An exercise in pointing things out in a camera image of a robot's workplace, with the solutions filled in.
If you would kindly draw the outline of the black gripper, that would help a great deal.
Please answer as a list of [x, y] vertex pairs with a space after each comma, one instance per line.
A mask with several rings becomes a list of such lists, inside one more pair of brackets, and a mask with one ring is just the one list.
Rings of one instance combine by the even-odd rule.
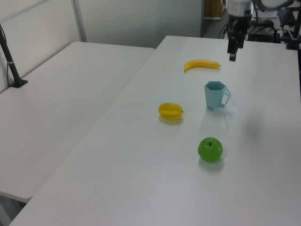
[[243, 48], [247, 30], [249, 28], [250, 16], [229, 15], [228, 19], [228, 50], [230, 61], [236, 61], [238, 48]]

